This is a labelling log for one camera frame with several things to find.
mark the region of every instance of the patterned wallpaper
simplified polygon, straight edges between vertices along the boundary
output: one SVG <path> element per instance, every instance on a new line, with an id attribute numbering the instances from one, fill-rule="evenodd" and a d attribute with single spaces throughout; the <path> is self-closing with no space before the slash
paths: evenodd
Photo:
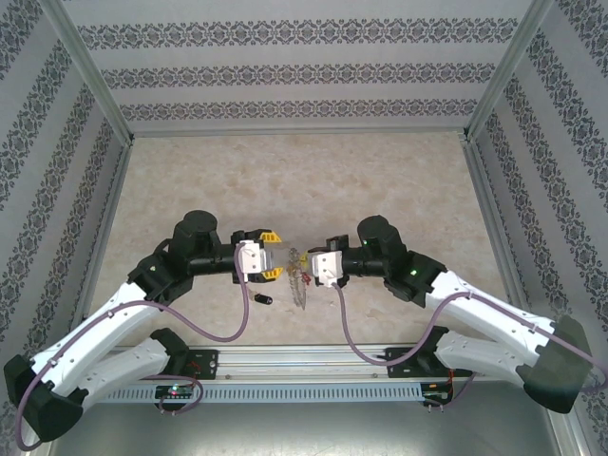
<path id="1" fill-rule="evenodd" d="M 131 128 L 153 133 L 466 126 L 529 3 L 65 5 Z"/>
<path id="2" fill-rule="evenodd" d="M 573 315 L 604 359 L 607 29 L 601 1 L 556 2 L 476 139 L 529 304 Z M 577 411 L 593 454 L 608 454 L 606 392 Z"/>
<path id="3" fill-rule="evenodd" d="M 67 333 L 123 148 L 34 0 L 0 0 L 0 365 Z M 0 455 L 15 408 L 0 382 Z"/>

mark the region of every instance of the marble-patterned floor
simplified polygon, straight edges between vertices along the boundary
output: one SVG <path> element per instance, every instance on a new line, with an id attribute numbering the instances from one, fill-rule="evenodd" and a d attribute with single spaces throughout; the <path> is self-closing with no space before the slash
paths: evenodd
<path id="1" fill-rule="evenodd" d="M 347 233 L 358 244 L 357 223 L 380 214 L 410 249 L 504 298 L 456 133 L 137 139 L 92 309 L 194 209 L 218 218 L 224 242 L 236 230 L 270 228 L 300 251 Z M 345 343 L 334 290 L 309 287 L 302 311 L 286 275 L 252 289 L 274 304 L 252 303 L 249 326 L 236 344 Z M 345 295 L 351 332 L 361 343 L 414 342 L 430 318 L 430 311 L 394 298 L 377 278 L 352 278 Z M 239 286 L 228 275 L 199 277 L 173 307 L 205 330 L 228 335 L 241 319 Z M 448 317 L 440 324 L 473 334 Z M 190 345 L 210 344 L 163 314 L 122 345 L 161 327 Z"/>

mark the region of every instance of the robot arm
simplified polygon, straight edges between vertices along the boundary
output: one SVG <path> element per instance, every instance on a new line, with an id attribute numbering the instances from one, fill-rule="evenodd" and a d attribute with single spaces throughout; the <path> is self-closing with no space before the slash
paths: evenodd
<path id="1" fill-rule="evenodd" d="M 113 312 L 124 303 L 151 301 L 168 307 L 192 289 L 195 276 L 232 274 L 237 246 L 239 268 L 245 281 L 267 282 L 281 270 L 273 267 L 272 252 L 264 242 L 279 242 L 270 230 L 233 233 L 230 244 L 222 244 L 216 233 L 218 221 L 203 211 L 193 211 L 179 222 L 173 237 L 163 241 L 128 275 L 119 290 L 88 320 L 44 351 L 27 360 L 13 357 L 4 367 L 11 402 L 18 406 L 32 379 L 50 361 L 26 403 L 24 416 L 43 442 L 54 440 L 80 419 L 83 412 L 112 390 L 148 375 L 179 374 L 187 346 L 168 329 L 154 331 L 137 347 L 103 359 L 128 333 L 161 311 L 135 306 Z M 111 315 L 80 336 L 61 358 L 54 360 L 87 324 L 101 315 Z"/>
<path id="2" fill-rule="evenodd" d="M 433 347 L 435 358 L 449 369 L 475 371 L 523 386 L 532 399 L 548 409 L 570 411 L 591 364 L 500 310 L 522 318 L 529 328 L 545 330 L 589 353 L 584 329 L 576 320 L 565 316 L 555 322 L 478 290 L 440 262 L 409 251 L 396 228 L 381 216 L 364 219 L 357 232 L 361 247 L 352 248 L 348 236 L 339 236 L 308 253 L 317 286 L 342 288 L 350 275 L 382 277 L 396 297 L 433 311 L 452 295 L 460 294 L 446 305 L 445 312 L 494 342 L 448 331 Z"/>

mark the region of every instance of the beige floor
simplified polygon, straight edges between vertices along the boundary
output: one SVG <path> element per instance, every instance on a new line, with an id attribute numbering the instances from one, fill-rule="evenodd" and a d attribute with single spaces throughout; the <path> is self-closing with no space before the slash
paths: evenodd
<path id="1" fill-rule="evenodd" d="M 504 297 L 478 203 L 456 134 L 362 134 L 138 139 L 95 291 L 102 305 L 126 274 L 193 209 L 219 220 L 224 242 L 233 231 L 270 228 L 298 250 L 324 245 L 381 214 L 412 250 L 443 261 L 469 282 Z M 283 276 L 254 290 L 275 303 L 253 303 L 242 345 L 342 344 L 334 290 L 308 289 L 298 309 Z M 233 333 L 241 319 L 239 287 L 228 275 L 199 277 L 173 304 L 205 330 Z M 430 312 L 397 300 L 380 279 L 353 278 L 345 289 L 356 341 L 416 341 Z M 458 321 L 440 320 L 472 333 Z M 130 334 L 137 344 L 168 326 L 191 345 L 209 342 L 169 315 Z"/>

